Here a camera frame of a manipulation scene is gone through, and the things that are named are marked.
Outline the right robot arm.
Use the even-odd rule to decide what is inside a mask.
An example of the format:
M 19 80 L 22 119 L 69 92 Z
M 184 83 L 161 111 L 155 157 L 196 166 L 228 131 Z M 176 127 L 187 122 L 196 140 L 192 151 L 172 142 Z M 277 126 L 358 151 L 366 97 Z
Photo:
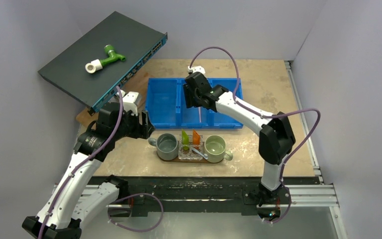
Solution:
M 259 138 L 258 152 L 264 172 L 255 195 L 259 205 L 270 203 L 283 187 L 285 159 L 296 140 L 288 117 L 284 113 L 263 111 L 239 98 L 221 85 L 211 86 L 205 75 L 190 71 L 183 85 L 186 107 L 203 107 L 227 115 L 249 128 Z

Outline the blue divided plastic bin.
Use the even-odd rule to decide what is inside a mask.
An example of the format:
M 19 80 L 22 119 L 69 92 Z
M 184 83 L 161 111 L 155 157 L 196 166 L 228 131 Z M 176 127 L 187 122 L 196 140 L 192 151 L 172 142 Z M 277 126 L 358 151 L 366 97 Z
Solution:
M 150 78 L 145 110 L 156 129 L 241 129 L 243 124 L 227 115 L 201 108 L 187 108 L 183 78 Z

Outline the grey mug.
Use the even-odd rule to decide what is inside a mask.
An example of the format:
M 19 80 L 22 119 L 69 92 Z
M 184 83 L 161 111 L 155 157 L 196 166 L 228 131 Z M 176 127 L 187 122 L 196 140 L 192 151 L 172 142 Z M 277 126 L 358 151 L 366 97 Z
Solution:
M 148 143 L 156 147 L 157 155 L 165 161 L 171 161 L 179 155 L 179 142 L 177 138 L 170 133 L 164 133 L 158 138 L 149 138 Z

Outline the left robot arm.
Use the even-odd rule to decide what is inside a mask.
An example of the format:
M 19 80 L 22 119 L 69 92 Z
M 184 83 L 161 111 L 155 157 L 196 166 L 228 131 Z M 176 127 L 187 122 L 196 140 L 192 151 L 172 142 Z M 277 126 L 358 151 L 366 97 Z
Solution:
M 78 201 L 90 179 L 124 137 L 148 139 L 155 127 L 148 112 L 135 113 L 107 103 L 91 121 L 74 147 L 69 166 L 45 206 L 35 216 L 26 217 L 22 228 L 35 239 L 78 239 L 86 224 L 108 204 L 133 203 L 128 182 L 110 175 L 84 205 Z

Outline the brown oval wooden tray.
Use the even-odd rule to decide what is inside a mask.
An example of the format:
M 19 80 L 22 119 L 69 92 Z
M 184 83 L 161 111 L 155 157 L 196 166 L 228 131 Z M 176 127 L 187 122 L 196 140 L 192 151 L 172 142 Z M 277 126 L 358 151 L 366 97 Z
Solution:
M 164 161 L 164 162 L 177 162 L 177 163 L 197 163 L 197 164 L 215 164 L 213 162 L 209 162 L 207 161 L 206 159 L 204 158 L 200 158 L 200 159 L 179 159 L 179 157 L 175 157 L 174 159 L 172 160 L 165 160 L 165 159 L 162 159 L 161 157 L 159 157 L 159 159 L 161 161 Z

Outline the white toothbrush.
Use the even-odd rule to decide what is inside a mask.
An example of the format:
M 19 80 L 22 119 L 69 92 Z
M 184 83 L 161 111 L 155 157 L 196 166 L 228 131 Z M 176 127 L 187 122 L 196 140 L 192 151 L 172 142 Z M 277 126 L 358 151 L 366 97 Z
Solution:
M 192 147 L 191 150 L 192 150 L 194 153 L 200 155 L 202 158 L 204 158 L 204 159 L 208 159 L 208 155 L 205 154 L 205 153 L 200 152 L 198 149 Z

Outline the green toothpaste tube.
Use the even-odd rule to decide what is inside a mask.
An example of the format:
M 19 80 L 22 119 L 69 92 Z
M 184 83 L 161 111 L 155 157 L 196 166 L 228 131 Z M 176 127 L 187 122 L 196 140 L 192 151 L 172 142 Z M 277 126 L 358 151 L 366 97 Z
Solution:
M 182 129 L 181 138 L 182 138 L 182 144 L 183 144 L 182 149 L 183 150 L 189 150 L 189 136 L 183 129 Z

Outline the light green mug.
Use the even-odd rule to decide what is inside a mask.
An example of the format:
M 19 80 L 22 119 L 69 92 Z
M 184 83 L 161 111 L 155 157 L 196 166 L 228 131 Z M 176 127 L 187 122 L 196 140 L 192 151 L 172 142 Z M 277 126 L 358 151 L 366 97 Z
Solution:
M 207 161 L 219 163 L 222 160 L 231 161 L 233 154 L 227 149 L 226 141 L 219 135 L 210 135 L 204 142 L 204 151 Z

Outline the clear plastic blister pack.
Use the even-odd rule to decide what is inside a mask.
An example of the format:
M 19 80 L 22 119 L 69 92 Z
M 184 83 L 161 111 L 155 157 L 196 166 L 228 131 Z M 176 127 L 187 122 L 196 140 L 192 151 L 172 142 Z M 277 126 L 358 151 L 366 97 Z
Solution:
M 204 148 L 203 148 L 203 137 L 201 136 L 201 141 L 200 141 L 200 152 L 204 153 Z M 182 144 L 182 138 L 181 138 L 181 135 L 180 135 L 180 139 L 179 139 L 179 154 L 178 154 L 178 157 L 179 159 L 200 159 L 202 158 L 200 155 L 194 153 L 191 148 L 192 148 L 192 144 L 189 144 L 189 150 L 183 150 L 182 149 L 183 147 L 183 144 Z

